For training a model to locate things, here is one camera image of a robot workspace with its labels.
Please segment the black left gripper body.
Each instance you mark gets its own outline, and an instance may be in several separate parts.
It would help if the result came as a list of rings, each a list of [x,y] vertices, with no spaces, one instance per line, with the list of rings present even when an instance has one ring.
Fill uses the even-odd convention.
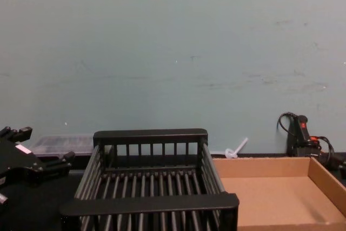
[[[39,184],[44,179],[44,168],[29,149],[1,139],[1,188],[22,182]]]

